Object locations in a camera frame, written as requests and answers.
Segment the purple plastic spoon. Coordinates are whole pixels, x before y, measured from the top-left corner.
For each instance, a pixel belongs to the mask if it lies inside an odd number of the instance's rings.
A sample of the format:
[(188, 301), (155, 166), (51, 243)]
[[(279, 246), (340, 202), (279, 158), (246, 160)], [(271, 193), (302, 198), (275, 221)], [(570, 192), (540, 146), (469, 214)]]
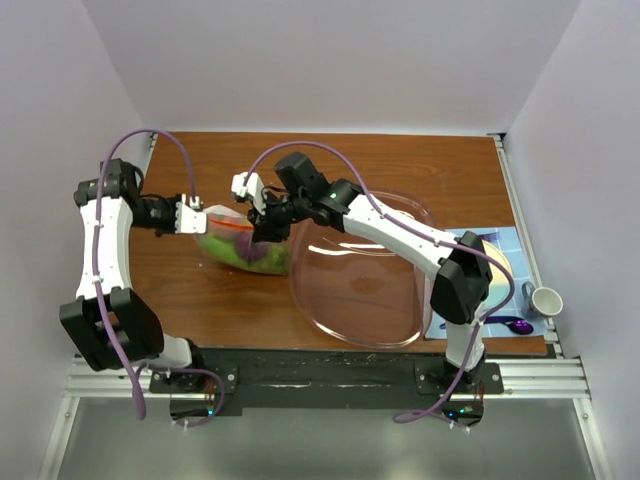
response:
[(534, 326), (530, 322), (516, 316), (490, 316), (484, 323), (504, 325), (516, 335), (531, 335), (534, 332)]

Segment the white blue-handled mug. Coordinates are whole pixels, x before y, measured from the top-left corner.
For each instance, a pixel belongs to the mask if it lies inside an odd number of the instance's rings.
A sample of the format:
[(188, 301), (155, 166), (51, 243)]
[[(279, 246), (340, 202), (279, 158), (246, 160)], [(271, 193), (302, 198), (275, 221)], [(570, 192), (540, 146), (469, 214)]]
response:
[(521, 286), (522, 305), (520, 312), (525, 319), (538, 320), (553, 318), (564, 308), (562, 297), (549, 287), (536, 287), (532, 282), (524, 282)]

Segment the clear zip top bag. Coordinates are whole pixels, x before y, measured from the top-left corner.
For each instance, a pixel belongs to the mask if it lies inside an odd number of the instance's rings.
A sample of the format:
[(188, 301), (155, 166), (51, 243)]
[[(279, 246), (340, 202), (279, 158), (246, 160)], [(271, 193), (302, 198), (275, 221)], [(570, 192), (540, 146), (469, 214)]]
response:
[(210, 258), (246, 272), (286, 276), (290, 252), (286, 243), (254, 242), (253, 225), (239, 212), (224, 205), (212, 205), (207, 214), (208, 228), (195, 237)]

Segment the purple fake onion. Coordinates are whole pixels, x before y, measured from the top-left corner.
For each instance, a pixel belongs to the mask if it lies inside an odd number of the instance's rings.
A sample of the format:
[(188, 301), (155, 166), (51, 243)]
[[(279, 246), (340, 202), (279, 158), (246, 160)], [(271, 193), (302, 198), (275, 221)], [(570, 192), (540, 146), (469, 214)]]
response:
[(235, 237), (234, 250), (241, 260), (247, 264), (252, 264), (267, 255), (269, 244), (267, 242), (254, 242), (253, 233), (244, 231)]

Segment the green fake vegetable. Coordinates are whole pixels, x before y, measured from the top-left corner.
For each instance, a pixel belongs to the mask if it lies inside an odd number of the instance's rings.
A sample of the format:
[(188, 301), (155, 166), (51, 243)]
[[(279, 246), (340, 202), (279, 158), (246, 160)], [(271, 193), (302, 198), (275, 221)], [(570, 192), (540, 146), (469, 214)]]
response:
[(258, 274), (287, 275), (290, 268), (289, 248), (283, 243), (269, 243), (267, 255), (261, 260), (247, 264), (241, 260), (234, 250), (234, 239), (206, 234), (196, 237), (198, 246), (213, 259), (228, 266)]

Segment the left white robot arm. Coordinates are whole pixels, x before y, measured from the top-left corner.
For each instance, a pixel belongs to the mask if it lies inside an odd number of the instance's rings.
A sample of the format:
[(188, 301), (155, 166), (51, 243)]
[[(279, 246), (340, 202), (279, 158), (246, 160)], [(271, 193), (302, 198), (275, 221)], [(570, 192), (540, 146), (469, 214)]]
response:
[(185, 392), (200, 390), (207, 368), (200, 349), (163, 332), (158, 316), (134, 291), (130, 275), (132, 228), (156, 236), (203, 234), (207, 215), (199, 197), (142, 191), (140, 168), (121, 159), (100, 165), (100, 177), (81, 182), (73, 198), (84, 227), (83, 270), (74, 301), (59, 309), (61, 325), (95, 371), (122, 361), (169, 370)]

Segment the blue checkered placemat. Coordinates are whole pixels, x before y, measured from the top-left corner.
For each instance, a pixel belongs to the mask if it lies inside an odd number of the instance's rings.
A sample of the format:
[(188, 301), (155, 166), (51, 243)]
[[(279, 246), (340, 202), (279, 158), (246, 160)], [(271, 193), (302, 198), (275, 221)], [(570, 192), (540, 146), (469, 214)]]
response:
[[(522, 285), (532, 280), (532, 275), (528, 260), (523, 251), (518, 232), (515, 227), (476, 227), (468, 228), (469, 231), (478, 235), (484, 243), (485, 252), (500, 262), (503, 267), (510, 272), (514, 280), (515, 291), (510, 302), (505, 304), (500, 310), (495, 312), (496, 316), (521, 316), (521, 309), (524, 305)], [(509, 283), (503, 273), (490, 265), (493, 275), (489, 288), (489, 296), (485, 301), (485, 309), (490, 310), (504, 300), (509, 293)], [(488, 338), (529, 338), (534, 336), (544, 336), (547, 332), (547, 325), (544, 319), (528, 320), (532, 325), (532, 332), (529, 335), (518, 335), (512, 332), (508, 326), (501, 324), (490, 324), (485, 322), (481, 336)]]

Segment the clear pink plastic tray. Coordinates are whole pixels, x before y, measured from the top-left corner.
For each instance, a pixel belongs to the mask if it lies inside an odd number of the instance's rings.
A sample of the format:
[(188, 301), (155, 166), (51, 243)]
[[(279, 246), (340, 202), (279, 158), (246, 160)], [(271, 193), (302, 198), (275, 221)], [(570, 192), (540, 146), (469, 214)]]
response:
[(430, 280), (384, 246), (307, 220), (294, 229), (290, 252), (294, 301), (321, 332), (396, 350), (430, 326)]

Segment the cream floral plate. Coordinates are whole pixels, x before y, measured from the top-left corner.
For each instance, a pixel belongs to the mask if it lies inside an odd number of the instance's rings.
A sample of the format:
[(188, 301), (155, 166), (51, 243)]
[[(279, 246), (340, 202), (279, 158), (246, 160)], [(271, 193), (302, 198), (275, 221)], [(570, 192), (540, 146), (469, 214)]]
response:
[[(511, 264), (505, 254), (493, 243), (484, 240), (482, 240), (482, 242), (485, 253), (499, 263), (510, 275), (513, 275)], [(488, 297), (485, 301), (485, 308), (487, 310), (499, 305), (510, 291), (509, 281), (504, 272), (492, 262), (489, 263), (489, 266), (492, 281), (490, 282)]]

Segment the purple plastic fork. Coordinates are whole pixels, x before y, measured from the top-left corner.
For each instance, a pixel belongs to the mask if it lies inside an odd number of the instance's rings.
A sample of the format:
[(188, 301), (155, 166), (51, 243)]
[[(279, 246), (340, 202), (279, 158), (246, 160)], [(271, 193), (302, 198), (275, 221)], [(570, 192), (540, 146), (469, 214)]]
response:
[(497, 241), (500, 237), (497, 231), (495, 232), (487, 232), (487, 233), (478, 233), (478, 237), (487, 242)]

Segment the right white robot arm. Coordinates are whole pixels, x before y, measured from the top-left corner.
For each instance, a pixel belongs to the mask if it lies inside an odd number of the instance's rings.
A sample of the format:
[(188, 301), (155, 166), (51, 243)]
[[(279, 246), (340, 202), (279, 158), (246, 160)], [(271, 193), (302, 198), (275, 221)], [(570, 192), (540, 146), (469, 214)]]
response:
[(376, 198), (362, 180), (329, 181), (301, 152), (274, 168), (281, 188), (271, 191), (254, 169), (237, 174), (231, 192), (248, 201), (255, 242), (282, 242), (294, 224), (310, 220), (377, 243), (410, 262), (431, 281), (430, 306), (447, 326), (445, 379), (459, 393), (481, 380), (485, 346), (481, 316), (492, 273), (482, 240), (434, 229)]

